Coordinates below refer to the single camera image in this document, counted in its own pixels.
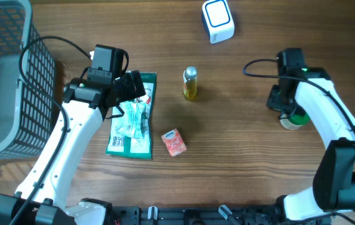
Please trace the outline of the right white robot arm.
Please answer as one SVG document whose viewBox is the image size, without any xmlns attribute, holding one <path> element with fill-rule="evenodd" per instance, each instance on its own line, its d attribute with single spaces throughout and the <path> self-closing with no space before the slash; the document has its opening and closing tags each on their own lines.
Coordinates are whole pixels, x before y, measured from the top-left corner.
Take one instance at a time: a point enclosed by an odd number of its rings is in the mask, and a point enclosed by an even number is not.
<svg viewBox="0 0 355 225">
<path fill-rule="evenodd" d="M 267 100 L 289 130 L 313 123 L 325 148 L 311 187 L 282 199 L 288 222 L 305 222 L 355 211 L 355 117 L 321 67 L 308 67 L 303 51 L 277 53 L 278 80 Z"/>
</svg>

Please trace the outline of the green lid jar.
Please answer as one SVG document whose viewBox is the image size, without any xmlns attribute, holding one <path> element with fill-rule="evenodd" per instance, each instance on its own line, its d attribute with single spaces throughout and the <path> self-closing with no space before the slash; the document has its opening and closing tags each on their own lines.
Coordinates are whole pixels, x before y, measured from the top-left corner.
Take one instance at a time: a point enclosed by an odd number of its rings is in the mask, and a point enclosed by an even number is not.
<svg viewBox="0 0 355 225">
<path fill-rule="evenodd" d="M 279 118 L 281 125 L 288 130 L 297 130 L 302 126 L 306 125 L 310 120 L 311 119 L 308 114 L 305 114 L 303 116 L 294 114 L 291 117 L 288 117 L 287 114 L 283 114 Z"/>
</svg>

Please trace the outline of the red tissue pack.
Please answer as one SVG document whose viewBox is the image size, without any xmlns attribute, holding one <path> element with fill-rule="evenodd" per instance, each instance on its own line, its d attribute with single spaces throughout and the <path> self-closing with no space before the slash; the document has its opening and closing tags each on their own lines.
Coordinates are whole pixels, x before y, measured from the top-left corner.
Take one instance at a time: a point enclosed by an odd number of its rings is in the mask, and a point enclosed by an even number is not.
<svg viewBox="0 0 355 225">
<path fill-rule="evenodd" d="M 179 131 L 173 129 L 161 136 L 163 143 L 166 145 L 167 150 L 171 157 L 175 157 L 187 150 Z"/>
</svg>

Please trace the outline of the white barcode scanner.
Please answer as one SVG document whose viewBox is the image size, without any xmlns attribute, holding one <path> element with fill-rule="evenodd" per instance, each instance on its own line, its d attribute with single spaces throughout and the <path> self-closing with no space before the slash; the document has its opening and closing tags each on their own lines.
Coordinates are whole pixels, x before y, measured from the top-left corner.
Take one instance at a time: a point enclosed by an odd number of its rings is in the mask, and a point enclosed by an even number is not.
<svg viewBox="0 0 355 225">
<path fill-rule="evenodd" d="M 226 0 L 208 0 L 202 5 L 202 23 L 211 44 L 233 37 L 235 25 Z"/>
</svg>

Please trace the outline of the green glove package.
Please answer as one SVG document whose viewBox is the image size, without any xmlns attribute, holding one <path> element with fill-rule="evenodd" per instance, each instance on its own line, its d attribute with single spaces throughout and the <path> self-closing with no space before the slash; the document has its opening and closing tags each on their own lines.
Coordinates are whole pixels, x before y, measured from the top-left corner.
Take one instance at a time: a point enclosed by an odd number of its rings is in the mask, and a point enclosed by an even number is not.
<svg viewBox="0 0 355 225">
<path fill-rule="evenodd" d="M 146 109 L 142 114 L 141 130 L 143 138 L 130 138 L 118 133 L 118 129 L 121 124 L 121 118 L 124 116 L 124 111 L 121 109 L 120 104 L 119 106 L 112 108 L 112 114 L 116 117 L 111 119 L 111 131 L 109 135 L 109 143 L 106 148 L 106 154 L 126 158 L 152 158 L 150 118 L 152 116 L 153 100 L 156 93 L 157 73 L 142 72 L 141 78 L 146 94 L 151 96 L 151 104 L 146 105 Z"/>
</svg>

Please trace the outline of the pale green wipes pack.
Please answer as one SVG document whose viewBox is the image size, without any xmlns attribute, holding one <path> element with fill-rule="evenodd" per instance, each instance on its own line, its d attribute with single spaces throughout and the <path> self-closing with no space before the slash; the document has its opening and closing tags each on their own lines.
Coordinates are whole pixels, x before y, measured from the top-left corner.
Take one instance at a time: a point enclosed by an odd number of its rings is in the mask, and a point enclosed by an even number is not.
<svg viewBox="0 0 355 225">
<path fill-rule="evenodd" d="M 124 116 L 121 118 L 118 133 L 129 138 L 142 139 L 141 122 L 146 104 L 143 102 L 122 102 L 121 109 L 124 111 Z"/>
</svg>

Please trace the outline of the yellow oil bottle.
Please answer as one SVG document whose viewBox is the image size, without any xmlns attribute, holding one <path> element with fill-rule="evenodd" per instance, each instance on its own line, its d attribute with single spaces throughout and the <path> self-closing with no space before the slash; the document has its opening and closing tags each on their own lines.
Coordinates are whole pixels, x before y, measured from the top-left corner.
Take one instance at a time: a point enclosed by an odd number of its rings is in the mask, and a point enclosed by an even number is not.
<svg viewBox="0 0 355 225">
<path fill-rule="evenodd" d="M 198 89 L 198 72 L 194 66 L 189 66 L 183 72 L 183 94 L 184 97 L 190 101 L 197 97 Z"/>
</svg>

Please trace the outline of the grey plastic mesh basket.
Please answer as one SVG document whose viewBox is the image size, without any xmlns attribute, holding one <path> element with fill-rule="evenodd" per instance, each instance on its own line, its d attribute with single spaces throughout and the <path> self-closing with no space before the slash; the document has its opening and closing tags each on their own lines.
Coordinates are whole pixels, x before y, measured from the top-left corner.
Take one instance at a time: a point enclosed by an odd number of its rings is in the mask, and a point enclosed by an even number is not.
<svg viewBox="0 0 355 225">
<path fill-rule="evenodd" d="M 55 61 L 40 41 L 29 1 L 0 1 L 0 159 L 40 155 L 53 129 Z"/>
</svg>

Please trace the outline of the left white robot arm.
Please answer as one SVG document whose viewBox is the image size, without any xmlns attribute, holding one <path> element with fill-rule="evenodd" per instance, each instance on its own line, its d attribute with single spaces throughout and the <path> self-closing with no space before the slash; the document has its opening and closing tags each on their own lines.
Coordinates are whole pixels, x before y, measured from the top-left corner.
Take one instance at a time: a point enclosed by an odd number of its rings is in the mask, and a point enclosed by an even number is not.
<svg viewBox="0 0 355 225">
<path fill-rule="evenodd" d="M 0 224 L 114 224 L 110 202 L 67 199 L 77 166 L 109 108 L 145 95 L 139 71 L 127 71 L 123 49 L 96 45 L 87 78 L 74 78 L 60 116 L 32 171 L 12 196 L 0 194 Z"/>
</svg>

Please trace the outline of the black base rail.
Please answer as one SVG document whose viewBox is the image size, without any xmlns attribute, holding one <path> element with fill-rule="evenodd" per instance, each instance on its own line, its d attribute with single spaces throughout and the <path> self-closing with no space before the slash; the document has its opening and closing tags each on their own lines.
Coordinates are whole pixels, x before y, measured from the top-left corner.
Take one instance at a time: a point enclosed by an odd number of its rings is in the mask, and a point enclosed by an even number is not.
<svg viewBox="0 0 355 225">
<path fill-rule="evenodd" d="M 275 205 L 245 207 L 147 207 L 114 206 L 117 224 L 279 224 L 281 210 Z"/>
</svg>

